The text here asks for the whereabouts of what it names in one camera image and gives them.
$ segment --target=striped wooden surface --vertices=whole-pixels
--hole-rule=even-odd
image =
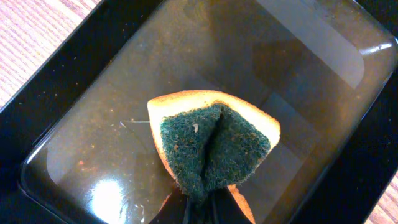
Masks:
[[[0,1],[0,108],[100,1]],[[366,223],[398,223],[398,174]]]

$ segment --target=white speck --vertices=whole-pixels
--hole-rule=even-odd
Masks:
[[[123,124],[122,121],[120,121],[120,125],[123,126],[124,128],[127,128],[127,127],[125,127],[125,125]]]
[[[194,124],[192,126],[195,128],[195,133],[197,133],[198,132],[198,128],[199,128],[199,124]]]

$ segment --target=table surface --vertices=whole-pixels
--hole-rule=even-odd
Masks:
[[[0,1],[0,108],[100,1]],[[372,223],[398,223],[398,174],[366,221]]]

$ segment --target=dish sponge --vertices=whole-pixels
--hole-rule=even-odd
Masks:
[[[279,142],[274,118],[226,93],[183,91],[157,97],[147,106],[165,168],[198,203],[227,186],[241,199],[234,185],[247,180]],[[247,205],[244,198],[240,201]]]

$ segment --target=green scouring pad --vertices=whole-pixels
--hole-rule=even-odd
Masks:
[[[148,102],[159,156],[182,192],[202,202],[240,184],[278,143],[279,123],[226,93],[191,90]]]

